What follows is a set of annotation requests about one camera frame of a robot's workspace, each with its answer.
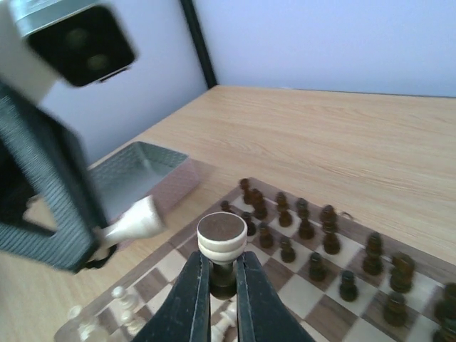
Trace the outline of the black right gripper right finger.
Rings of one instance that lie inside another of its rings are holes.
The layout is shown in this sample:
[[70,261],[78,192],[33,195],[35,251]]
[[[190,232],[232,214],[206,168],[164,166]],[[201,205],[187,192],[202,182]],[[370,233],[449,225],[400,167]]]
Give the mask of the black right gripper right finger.
[[254,252],[237,258],[237,337],[239,341],[312,341],[282,303]]

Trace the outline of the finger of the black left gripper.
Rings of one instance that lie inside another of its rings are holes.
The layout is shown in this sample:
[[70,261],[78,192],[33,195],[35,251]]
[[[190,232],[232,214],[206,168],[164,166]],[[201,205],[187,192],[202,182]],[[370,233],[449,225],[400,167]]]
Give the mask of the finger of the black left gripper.
[[[24,219],[29,200],[40,196],[55,219],[52,232]],[[1,84],[1,250],[55,269],[99,269],[97,233],[108,226],[75,133]]]

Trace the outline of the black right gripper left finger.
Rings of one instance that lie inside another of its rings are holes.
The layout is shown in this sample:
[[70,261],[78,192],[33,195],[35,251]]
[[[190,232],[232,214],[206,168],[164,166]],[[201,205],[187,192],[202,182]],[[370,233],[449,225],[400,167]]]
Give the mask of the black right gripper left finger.
[[170,293],[133,342],[209,341],[209,259],[192,252]]

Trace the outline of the white chess piece felt base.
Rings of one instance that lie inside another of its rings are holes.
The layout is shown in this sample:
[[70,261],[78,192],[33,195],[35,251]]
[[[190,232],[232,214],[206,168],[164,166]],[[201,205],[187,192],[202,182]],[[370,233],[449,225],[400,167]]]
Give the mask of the white chess piece felt base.
[[201,254],[209,260],[209,290],[220,300],[232,298],[237,291],[234,262],[247,245],[247,223],[231,212],[205,215],[197,224]]

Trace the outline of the white rook chess piece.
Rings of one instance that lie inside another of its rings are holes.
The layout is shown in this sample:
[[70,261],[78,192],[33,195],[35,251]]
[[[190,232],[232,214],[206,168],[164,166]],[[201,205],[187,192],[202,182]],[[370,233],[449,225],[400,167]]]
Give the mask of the white rook chess piece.
[[94,229],[100,247],[90,260],[106,258],[109,248],[116,244],[127,240],[148,239],[165,230],[165,221],[156,207],[153,196],[149,195],[135,202],[109,227]]

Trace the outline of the wooden chess board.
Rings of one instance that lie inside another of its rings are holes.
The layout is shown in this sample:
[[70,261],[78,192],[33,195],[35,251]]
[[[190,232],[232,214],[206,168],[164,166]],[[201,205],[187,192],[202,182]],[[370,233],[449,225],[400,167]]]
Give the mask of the wooden chess board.
[[323,245],[321,208],[249,178],[210,207],[247,217],[247,237],[279,298],[317,341],[431,341],[455,318],[455,266],[348,214],[336,221],[337,254]]

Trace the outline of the dark rook chess piece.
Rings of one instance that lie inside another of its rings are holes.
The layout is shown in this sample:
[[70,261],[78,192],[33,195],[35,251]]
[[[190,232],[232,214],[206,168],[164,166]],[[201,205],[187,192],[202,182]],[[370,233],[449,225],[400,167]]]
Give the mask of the dark rook chess piece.
[[243,201],[247,205],[252,205],[252,191],[248,178],[243,178],[239,181],[239,186],[243,192]]

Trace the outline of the silver embossed metal tray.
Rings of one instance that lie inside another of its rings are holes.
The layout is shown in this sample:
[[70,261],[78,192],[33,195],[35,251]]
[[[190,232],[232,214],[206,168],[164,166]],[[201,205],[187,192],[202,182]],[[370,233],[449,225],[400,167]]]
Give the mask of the silver embossed metal tray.
[[134,202],[153,196],[169,212],[199,184],[190,156],[146,142],[132,142],[90,170],[110,221]]

